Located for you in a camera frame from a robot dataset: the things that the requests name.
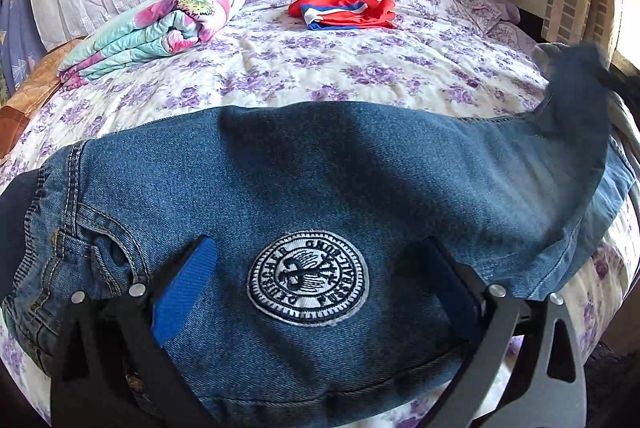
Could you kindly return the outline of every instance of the embroidered patch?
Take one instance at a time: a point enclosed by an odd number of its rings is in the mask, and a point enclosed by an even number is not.
[[[369,294],[360,252],[329,231],[299,231],[276,240],[249,271],[249,298],[273,318],[302,327],[353,316]]]

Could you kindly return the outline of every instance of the black clamp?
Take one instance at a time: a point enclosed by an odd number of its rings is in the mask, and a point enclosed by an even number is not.
[[[486,286],[434,238],[421,243],[420,255],[470,351],[418,428],[583,428],[584,372],[562,297],[521,300],[500,284]],[[215,262],[215,244],[201,237],[148,287],[135,283],[128,294],[108,300],[90,300],[82,291],[72,296],[52,372],[53,428],[219,428],[162,348],[176,322],[154,322],[158,307],[171,303],[173,284],[188,272],[195,300]],[[498,407],[474,419],[518,335],[524,341]],[[135,369],[155,411],[136,400],[123,361]]]
[[[514,298],[486,286],[435,238],[422,242],[429,279],[470,354],[417,428],[584,428],[586,388],[574,328],[564,300]],[[522,348],[498,407],[474,419],[513,336]]]

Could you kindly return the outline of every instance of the blue curtain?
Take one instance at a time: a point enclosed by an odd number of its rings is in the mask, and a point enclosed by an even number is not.
[[[0,0],[0,66],[9,96],[46,53],[31,0]]]

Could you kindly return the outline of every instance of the folded blanket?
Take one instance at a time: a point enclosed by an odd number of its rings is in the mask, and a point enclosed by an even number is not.
[[[394,28],[389,20],[393,0],[297,0],[289,6],[289,14],[304,18],[312,31],[330,29]]]
[[[58,72],[66,89],[108,72],[172,56],[206,43],[245,0],[149,0],[100,27],[76,47]]]

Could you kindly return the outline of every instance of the floral bedspread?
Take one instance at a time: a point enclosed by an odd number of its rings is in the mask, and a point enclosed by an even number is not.
[[[533,43],[503,20],[503,5],[394,0],[397,29],[313,32],[287,15],[293,1],[254,2],[206,45],[56,94],[0,167],[0,192],[61,146],[212,106],[359,100],[491,117],[530,110],[543,96],[546,81],[526,55]],[[596,253],[562,290],[584,357],[622,303],[639,256],[638,220],[627,199]],[[8,335],[1,317],[0,356],[48,420],[49,379]],[[513,357],[483,411],[495,407]],[[413,428],[440,392],[351,426]]]

